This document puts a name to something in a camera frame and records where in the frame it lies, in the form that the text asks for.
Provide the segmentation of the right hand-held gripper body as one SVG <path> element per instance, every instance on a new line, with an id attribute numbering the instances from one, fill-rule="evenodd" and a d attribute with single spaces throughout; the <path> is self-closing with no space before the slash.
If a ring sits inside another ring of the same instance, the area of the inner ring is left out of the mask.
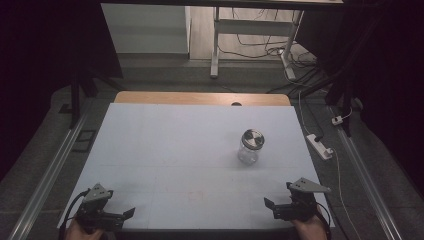
<path id="1" fill-rule="evenodd" d="M 273 205 L 274 218 L 284 221 L 307 221 L 316 216 L 319 211 L 315 193 L 331 192 L 329 187 L 322 186 L 303 177 L 293 183 L 287 182 L 286 187 L 291 193 L 291 203 Z"/>

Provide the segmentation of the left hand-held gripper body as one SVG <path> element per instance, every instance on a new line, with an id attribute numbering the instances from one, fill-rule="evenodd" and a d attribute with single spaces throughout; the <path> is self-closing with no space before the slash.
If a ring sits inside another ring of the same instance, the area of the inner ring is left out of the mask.
<path id="1" fill-rule="evenodd" d="M 77 222 L 86 231 L 103 229 L 114 232 L 121 230 L 124 215 L 104 211 L 105 205 L 112 196 L 112 190 L 106 190 L 100 183 L 96 183 L 83 198 L 77 210 Z"/>

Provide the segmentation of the clear glass jar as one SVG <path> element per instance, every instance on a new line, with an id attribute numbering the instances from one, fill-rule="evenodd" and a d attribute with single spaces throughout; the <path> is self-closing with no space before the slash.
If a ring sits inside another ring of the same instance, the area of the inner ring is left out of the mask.
<path id="1" fill-rule="evenodd" d="M 261 145 L 252 145 L 246 141 L 241 141 L 237 157 L 242 163 L 246 165 L 253 165 L 259 160 L 259 153 L 261 149 Z"/>

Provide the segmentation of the round steel jar lid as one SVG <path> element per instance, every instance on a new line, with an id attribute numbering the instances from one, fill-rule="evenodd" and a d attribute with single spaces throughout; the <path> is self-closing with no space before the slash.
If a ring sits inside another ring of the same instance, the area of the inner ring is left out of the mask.
<path id="1" fill-rule="evenodd" d="M 243 133 L 241 142 L 250 150 L 260 150 L 265 144 L 265 137 L 256 129 L 248 129 Z"/>

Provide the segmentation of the person's right hand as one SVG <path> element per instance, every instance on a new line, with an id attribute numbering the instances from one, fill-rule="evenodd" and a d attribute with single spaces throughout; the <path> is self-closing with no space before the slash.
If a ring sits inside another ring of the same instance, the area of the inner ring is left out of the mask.
<path id="1" fill-rule="evenodd" d="M 319 216 L 322 214 L 320 208 L 317 208 L 318 215 L 314 215 L 305 222 L 292 220 L 298 232 L 300 240 L 328 240 L 326 233 L 326 225 L 321 221 Z"/>

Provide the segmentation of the person's left hand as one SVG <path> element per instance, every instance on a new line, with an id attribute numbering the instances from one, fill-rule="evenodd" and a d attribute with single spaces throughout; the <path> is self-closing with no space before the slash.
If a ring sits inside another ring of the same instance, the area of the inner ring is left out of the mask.
<path id="1" fill-rule="evenodd" d="M 104 231 L 96 229 L 88 234 L 76 220 L 73 220 L 65 233 L 65 240 L 100 240 Z"/>

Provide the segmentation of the white power strip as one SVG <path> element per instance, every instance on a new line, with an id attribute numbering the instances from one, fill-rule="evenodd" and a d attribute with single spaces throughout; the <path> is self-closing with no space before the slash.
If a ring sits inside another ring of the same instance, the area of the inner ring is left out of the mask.
<path id="1" fill-rule="evenodd" d="M 306 136 L 306 139 L 319 154 L 322 160 L 329 160 L 333 157 L 334 151 L 331 148 L 324 146 L 321 142 L 321 137 L 318 137 L 315 134 L 309 134 Z"/>

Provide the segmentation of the black metal stand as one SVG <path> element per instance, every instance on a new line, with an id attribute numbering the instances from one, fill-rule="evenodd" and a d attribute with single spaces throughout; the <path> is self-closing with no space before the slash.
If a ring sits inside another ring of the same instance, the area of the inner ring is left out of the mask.
<path id="1" fill-rule="evenodd" d="M 86 96 L 96 97 L 98 94 L 97 87 L 94 83 L 95 79 L 99 79 L 117 91 L 125 91 L 126 88 L 113 80 L 111 77 L 99 72 L 92 67 L 79 68 L 71 79 L 71 124 L 70 129 L 73 129 L 81 118 L 80 110 L 80 94 L 83 90 Z"/>
<path id="2" fill-rule="evenodd" d="M 343 99 L 342 113 L 345 119 L 341 123 L 341 127 L 345 134 L 350 137 L 350 114 L 351 114 L 351 100 L 353 97 L 353 79 L 354 74 L 351 67 L 342 67 L 336 73 L 328 76 L 325 80 L 312 85 L 306 91 L 300 93 L 300 97 L 304 98 L 328 85 L 330 90 L 325 96 L 324 100 L 327 105 L 334 106 L 340 99 Z"/>

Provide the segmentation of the wooden table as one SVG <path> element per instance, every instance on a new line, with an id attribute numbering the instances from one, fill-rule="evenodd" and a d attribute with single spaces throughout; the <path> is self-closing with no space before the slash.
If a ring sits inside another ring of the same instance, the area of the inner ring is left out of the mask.
<path id="1" fill-rule="evenodd" d="M 115 103 L 222 105 L 222 106 L 290 106 L 284 94 L 199 93 L 121 91 Z"/>

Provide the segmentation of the black curtain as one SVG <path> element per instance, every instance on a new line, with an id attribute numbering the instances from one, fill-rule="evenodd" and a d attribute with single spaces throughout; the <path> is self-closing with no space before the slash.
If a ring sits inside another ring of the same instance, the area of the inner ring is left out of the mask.
<path id="1" fill-rule="evenodd" d="M 363 104 L 361 119 L 424 196 L 424 0 L 345 0 L 352 10 L 306 11 L 297 42 L 328 75 L 346 62 L 373 17 L 372 31 L 352 70 L 335 82 L 326 102 L 336 104 L 346 83 Z"/>
<path id="2" fill-rule="evenodd" d="M 122 71 L 102 0 L 0 0 L 0 180 L 76 77 Z"/>

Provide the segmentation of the aluminium rail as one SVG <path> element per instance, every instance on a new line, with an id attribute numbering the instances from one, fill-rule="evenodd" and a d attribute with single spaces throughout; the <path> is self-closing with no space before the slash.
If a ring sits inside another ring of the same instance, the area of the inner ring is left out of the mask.
<path id="1" fill-rule="evenodd" d="M 7 240 L 26 240 L 28 237 L 71 151 L 72 145 L 76 141 L 83 124 L 86 122 L 87 115 L 88 110 L 84 109 L 74 126 L 66 132 L 64 140 L 61 142 L 59 149 L 49 163 Z"/>
<path id="2" fill-rule="evenodd" d="M 393 215 L 391 214 L 389 207 L 383 199 L 377 185 L 367 169 L 364 160 L 357 149 L 357 146 L 352 137 L 348 137 L 340 124 L 334 125 L 332 119 L 330 119 L 330 125 L 337 131 L 340 142 L 343 145 L 343 149 L 350 160 L 353 169 L 357 174 L 361 186 L 367 196 L 367 199 L 375 212 L 375 216 L 379 221 L 379 224 L 386 236 L 387 240 L 404 240 L 400 229 Z"/>

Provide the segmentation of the black rectangular floor frame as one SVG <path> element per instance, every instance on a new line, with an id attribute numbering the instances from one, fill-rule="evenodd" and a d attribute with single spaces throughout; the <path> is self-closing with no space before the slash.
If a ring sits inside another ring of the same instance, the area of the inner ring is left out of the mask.
<path id="1" fill-rule="evenodd" d="M 77 153 L 88 153 L 94 144 L 96 135 L 96 130 L 80 131 L 74 142 L 72 151 Z"/>

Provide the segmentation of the white desk frame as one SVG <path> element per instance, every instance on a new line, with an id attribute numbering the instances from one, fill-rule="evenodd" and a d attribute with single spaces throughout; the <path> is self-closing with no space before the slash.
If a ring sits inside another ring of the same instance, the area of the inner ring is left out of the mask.
<path id="1" fill-rule="evenodd" d="M 289 54 L 294 43 L 298 27 L 302 18 L 301 10 L 293 11 L 293 19 L 290 22 L 277 21 L 254 21 L 254 20 L 234 20 L 221 19 L 220 8 L 214 8 L 214 33 L 213 33 L 213 50 L 211 56 L 210 77 L 216 79 L 218 77 L 219 57 L 218 57 L 218 41 L 220 34 L 241 34 L 241 35 L 268 35 L 287 37 L 287 44 L 283 50 L 277 53 L 282 61 L 284 72 L 288 80 L 296 78 L 292 65 L 289 61 Z"/>

